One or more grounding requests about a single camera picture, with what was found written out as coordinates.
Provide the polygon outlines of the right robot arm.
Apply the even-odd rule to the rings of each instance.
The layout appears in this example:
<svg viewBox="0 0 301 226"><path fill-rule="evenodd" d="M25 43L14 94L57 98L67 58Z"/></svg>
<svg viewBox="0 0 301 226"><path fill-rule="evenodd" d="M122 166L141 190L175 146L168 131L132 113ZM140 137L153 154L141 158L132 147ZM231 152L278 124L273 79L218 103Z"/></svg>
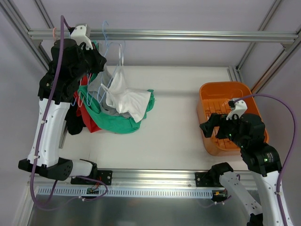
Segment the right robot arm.
<svg viewBox="0 0 301 226"><path fill-rule="evenodd" d="M200 124L206 138L218 127L217 139L227 138L240 148L241 157L251 171L260 197L260 204L241 184L233 168L219 163L203 176L214 186L223 186L249 220L249 226L293 225L280 187L280 172L284 169L277 150L264 140L265 124L256 114L245 113L227 119L224 114L211 114L208 121Z"/></svg>

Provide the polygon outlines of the white tank top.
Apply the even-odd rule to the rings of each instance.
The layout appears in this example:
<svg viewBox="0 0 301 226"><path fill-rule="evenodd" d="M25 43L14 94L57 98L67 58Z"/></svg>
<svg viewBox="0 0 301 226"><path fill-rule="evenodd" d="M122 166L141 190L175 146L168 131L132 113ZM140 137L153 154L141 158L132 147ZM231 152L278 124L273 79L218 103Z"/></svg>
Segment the white tank top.
<svg viewBox="0 0 301 226"><path fill-rule="evenodd" d="M116 109L119 114L128 113L136 123L140 122L146 112L151 93L140 89L131 89L127 85L124 71L124 53L119 45L119 64L108 85L100 87L106 94L106 104Z"/></svg>

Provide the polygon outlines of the light blue wire hanger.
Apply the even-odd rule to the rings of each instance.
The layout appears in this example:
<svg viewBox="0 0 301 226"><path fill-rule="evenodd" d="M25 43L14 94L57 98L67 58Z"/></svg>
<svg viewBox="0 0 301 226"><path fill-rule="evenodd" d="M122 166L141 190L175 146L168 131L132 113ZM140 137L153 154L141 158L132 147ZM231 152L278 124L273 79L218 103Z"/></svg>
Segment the light blue wire hanger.
<svg viewBox="0 0 301 226"><path fill-rule="evenodd" d="M118 42L114 42L114 41L111 41L109 42L109 38L108 38L108 35L105 31L105 27L109 27L109 24L106 20L103 21L103 24L102 24L102 33L103 33L103 36L104 36L104 39L105 39L105 46L106 46L106 50L105 50L105 53L104 53L104 57L106 57L107 53L109 52L109 49L110 49L110 46L112 44L116 44L119 46L119 61L118 61L118 64L117 66L121 66L124 62L124 53L123 53L123 46L121 43L118 43ZM106 91L103 89L102 85L103 85L103 73L104 72L101 72L101 76L100 76L100 79L101 79L101 85L99 86L98 88L98 97L97 97L97 101L98 103L101 103L105 94L106 94Z"/></svg>

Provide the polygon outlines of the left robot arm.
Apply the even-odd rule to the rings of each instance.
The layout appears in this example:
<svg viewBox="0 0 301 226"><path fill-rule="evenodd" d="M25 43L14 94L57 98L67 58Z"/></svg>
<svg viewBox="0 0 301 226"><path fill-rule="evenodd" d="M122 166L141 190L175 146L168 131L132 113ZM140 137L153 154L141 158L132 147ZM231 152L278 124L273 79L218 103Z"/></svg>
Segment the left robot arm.
<svg viewBox="0 0 301 226"><path fill-rule="evenodd" d="M63 123L79 81L104 70L106 58L92 41L57 40L51 48L52 61L39 83L39 119L32 150L18 168L57 181L81 177L87 184L97 181L97 164L59 156Z"/></svg>

